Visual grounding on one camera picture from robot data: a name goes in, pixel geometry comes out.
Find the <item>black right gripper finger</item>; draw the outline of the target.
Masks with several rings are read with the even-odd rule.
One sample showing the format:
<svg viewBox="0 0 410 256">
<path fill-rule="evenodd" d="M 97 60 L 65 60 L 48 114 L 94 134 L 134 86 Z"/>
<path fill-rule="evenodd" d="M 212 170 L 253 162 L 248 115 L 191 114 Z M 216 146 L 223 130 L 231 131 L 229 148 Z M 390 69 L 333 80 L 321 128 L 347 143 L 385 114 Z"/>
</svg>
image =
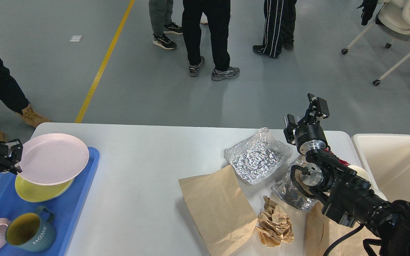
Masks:
<svg viewBox="0 0 410 256">
<path fill-rule="evenodd" d="M 295 143 L 294 130 L 297 128 L 297 123 L 293 115 L 288 114 L 285 116 L 286 128 L 284 129 L 284 135 L 288 144 Z"/>
<path fill-rule="evenodd" d="M 330 117 L 327 101 L 323 98 L 316 97 L 313 94 L 307 94 L 309 107 L 306 109 L 304 124 L 319 124 L 322 119 Z"/>
</svg>

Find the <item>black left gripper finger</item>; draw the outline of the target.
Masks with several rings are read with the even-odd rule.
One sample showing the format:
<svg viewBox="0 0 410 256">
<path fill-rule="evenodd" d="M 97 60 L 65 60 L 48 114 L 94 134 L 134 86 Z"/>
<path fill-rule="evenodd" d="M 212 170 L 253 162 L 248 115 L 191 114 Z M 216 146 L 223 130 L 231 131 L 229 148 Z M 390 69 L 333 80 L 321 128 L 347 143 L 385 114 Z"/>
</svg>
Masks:
<svg viewBox="0 0 410 256">
<path fill-rule="evenodd" d="M 6 158 L 0 158 L 0 173 L 10 172 L 14 175 L 18 175 L 22 172 L 21 167 L 19 166 L 20 160 L 9 160 Z"/>
<path fill-rule="evenodd" d="M 23 144 L 19 139 L 13 139 L 0 144 L 0 159 L 18 164 L 21 161 Z"/>
</svg>

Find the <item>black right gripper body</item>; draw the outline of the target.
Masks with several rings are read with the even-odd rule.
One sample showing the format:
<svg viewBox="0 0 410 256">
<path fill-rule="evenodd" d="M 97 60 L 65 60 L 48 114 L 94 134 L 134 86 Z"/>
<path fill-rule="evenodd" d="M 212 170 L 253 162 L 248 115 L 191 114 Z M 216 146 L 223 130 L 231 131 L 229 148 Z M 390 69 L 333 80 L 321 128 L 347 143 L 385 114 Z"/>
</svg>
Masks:
<svg viewBox="0 0 410 256">
<path fill-rule="evenodd" d="M 299 154 L 306 155 L 311 150 L 324 150 L 328 142 L 320 123 L 314 125 L 299 125 L 294 130 L 296 149 Z"/>
</svg>

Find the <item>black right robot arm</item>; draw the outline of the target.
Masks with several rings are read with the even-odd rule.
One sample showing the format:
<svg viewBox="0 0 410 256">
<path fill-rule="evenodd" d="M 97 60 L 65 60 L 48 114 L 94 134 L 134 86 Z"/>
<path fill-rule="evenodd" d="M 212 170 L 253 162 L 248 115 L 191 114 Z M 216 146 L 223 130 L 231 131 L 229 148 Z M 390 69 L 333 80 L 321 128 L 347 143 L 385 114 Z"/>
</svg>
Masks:
<svg viewBox="0 0 410 256">
<path fill-rule="evenodd" d="M 309 163 L 307 167 L 293 165 L 290 178 L 304 196 L 323 204 L 322 213 L 329 219 L 347 227 L 360 224 L 332 243 L 324 255 L 366 227 L 377 236 L 363 240 L 369 256 L 375 255 L 372 245 L 380 246 L 380 256 L 410 256 L 410 202 L 382 199 L 368 180 L 332 153 L 320 126 L 320 119 L 329 117 L 327 102 L 313 94 L 307 96 L 309 107 L 301 120 L 286 115 L 286 141 Z"/>
</svg>

